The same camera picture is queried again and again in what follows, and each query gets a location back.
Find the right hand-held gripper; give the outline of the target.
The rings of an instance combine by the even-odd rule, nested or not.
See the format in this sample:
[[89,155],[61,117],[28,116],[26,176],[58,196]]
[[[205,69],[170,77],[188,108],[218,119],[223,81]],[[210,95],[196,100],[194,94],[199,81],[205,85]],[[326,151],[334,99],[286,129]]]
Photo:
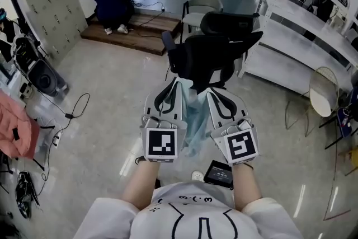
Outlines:
[[211,138],[229,166],[246,163],[259,155],[257,130],[244,101],[221,88],[206,94],[214,131]]

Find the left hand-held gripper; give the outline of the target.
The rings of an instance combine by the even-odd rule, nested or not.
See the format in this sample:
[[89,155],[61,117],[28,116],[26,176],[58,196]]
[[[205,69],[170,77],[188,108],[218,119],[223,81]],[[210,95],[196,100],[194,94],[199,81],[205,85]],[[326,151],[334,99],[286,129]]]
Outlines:
[[170,163],[178,158],[187,131],[183,111],[183,84],[178,77],[162,82],[147,96],[140,126],[147,161]]

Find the light blue clothes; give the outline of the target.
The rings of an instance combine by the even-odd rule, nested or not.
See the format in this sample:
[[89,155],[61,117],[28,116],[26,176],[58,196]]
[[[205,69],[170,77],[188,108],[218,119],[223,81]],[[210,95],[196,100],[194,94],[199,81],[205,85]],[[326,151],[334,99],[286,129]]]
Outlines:
[[182,150],[185,156],[194,157],[199,154],[203,141],[208,137],[206,127],[210,110],[207,90],[197,94],[196,90],[191,88],[191,80],[178,77],[176,81],[182,85],[183,121],[187,123]]

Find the black office chair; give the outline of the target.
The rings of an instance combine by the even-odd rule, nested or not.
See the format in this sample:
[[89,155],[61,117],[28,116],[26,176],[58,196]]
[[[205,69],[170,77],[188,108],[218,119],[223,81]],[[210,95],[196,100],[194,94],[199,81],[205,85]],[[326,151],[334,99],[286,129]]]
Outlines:
[[262,38],[262,31],[253,30],[259,16],[208,12],[200,24],[202,34],[189,36],[181,44],[174,42],[169,31],[163,32],[171,72],[191,80],[197,93],[223,88],[234,73],[234,61]]

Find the person's right forearm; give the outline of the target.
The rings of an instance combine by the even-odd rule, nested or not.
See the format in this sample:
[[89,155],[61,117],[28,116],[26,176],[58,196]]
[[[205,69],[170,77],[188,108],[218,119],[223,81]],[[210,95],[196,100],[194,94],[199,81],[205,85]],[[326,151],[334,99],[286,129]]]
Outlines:
[[262,198],[253,168],[240,163],[232,167],[234,204],[242,211],[248,204]]

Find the person's left forearm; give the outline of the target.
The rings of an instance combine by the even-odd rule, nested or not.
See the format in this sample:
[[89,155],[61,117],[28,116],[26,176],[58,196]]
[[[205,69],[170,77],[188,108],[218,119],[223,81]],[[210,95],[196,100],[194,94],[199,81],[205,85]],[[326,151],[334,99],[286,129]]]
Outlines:
[[152,201],[159,167],[158,162],[140,161],[124,189],[121,200],[139,210],[146,208]]

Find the black screen device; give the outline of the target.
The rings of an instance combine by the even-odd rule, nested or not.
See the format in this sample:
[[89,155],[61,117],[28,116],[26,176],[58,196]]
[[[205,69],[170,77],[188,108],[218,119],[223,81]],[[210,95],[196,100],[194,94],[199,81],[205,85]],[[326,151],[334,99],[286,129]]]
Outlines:
[[233,190],[232,168],[227,164],[212,160],[204,176],[204,182]]

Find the brown wooden platform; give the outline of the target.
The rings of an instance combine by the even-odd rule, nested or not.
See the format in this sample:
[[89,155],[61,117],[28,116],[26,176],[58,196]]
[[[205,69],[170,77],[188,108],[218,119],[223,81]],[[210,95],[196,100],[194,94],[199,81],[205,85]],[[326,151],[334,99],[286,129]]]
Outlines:
[[166,51],[161,39],[162,33],[169,31],[172,37],[176,37],[180,27],[181,21],[178,19],[163,17],[161,14],[153,16],[139,13],[131,17],[127,34],[114,29],[108,35],[94,17],[90,25],[81,32],[81,38],[162,56]]

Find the person's white printed shirt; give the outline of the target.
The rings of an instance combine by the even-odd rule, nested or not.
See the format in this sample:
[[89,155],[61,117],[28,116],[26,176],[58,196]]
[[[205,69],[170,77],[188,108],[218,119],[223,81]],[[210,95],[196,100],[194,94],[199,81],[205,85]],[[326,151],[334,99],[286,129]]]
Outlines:
[[274,199],[261,198],[242,211],[224,190],[203,182],[159,188],[151,203],[97,198],[73,239],[303,239]]

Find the white power strip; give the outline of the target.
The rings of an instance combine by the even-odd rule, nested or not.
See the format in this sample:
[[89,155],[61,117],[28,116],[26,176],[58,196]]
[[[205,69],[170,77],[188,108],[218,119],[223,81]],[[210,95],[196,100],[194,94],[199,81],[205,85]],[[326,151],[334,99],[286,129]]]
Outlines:
[[52,138],[51,140],[51,143],[52,145],[57,148],[58,145],[59,145],[59,142],[60,142],[60,139],[61,139],[61,136],[62,136],[62,131],[58,131]]

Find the white metal shelf rack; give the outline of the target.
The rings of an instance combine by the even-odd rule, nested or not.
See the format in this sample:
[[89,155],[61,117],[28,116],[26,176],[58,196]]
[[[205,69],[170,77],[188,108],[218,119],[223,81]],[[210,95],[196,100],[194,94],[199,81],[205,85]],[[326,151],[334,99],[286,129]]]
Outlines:
[[[243,56],[237,76],[245,73],[263,78],[279,86],[297,93],[308,90],[311,74],[324,66],[333,70],[341,90],[352,90],[352,71],[358,69],[358,51],[346,37],[347,28],[335,30],[329,24],[290,0],[266,1],[267,10],[260,15],[259,30],[262,38]],[[339,0],[330,0],[346,13],[347,23],[354,22],[358,26],[355,13],[349,11]],[[332,55],[324,51],[315,42],[309,41],[302,34],[272,16],[299,26],[314,34],[348,62],[344,66]]]

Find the black and white backpack rig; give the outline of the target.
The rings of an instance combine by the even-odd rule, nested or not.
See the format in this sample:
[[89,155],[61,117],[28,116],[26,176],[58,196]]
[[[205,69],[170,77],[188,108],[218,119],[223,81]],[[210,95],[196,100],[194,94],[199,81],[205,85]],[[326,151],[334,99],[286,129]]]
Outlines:
[[19,34],[15,36],[11,56],[16,68],[41,93],[55,97],[68,89],[68,84],[38,50],[37,42]]

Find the yellow stool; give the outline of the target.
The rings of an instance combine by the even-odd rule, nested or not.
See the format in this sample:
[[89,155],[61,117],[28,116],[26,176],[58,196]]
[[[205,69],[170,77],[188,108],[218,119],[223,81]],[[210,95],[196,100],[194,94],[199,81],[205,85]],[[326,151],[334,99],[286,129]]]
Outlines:
[[358,170],[358,148],[340,152],[338,156],[342,161],[342,172],[345,176]]

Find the grey locker cabinet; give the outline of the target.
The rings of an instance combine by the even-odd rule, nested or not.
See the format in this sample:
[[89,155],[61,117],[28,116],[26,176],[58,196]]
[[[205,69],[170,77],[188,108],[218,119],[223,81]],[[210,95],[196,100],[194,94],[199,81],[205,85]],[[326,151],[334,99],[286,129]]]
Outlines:
[[79,0],[26,0],[26,3],[36,33],[44,38],[46,52],[54,63],[59,63],[88,27]]

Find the pink padded jacket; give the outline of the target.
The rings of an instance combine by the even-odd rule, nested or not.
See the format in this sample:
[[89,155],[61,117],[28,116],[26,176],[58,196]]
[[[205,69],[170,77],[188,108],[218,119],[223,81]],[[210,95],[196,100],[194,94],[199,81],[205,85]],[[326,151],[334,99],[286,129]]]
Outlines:
[[0,151],[10,158],[33,159],[40,125],[0,90]]

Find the black gear bundle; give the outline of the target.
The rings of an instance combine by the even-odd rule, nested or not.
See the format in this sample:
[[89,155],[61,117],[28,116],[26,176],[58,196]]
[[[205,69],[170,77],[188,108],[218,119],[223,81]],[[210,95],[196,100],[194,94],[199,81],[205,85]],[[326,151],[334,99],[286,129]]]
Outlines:
[[31,203],[40,206],[30,173],[22,171],[18,174],[15,188],[15,199],[21,215],[25,219],[31,218]]

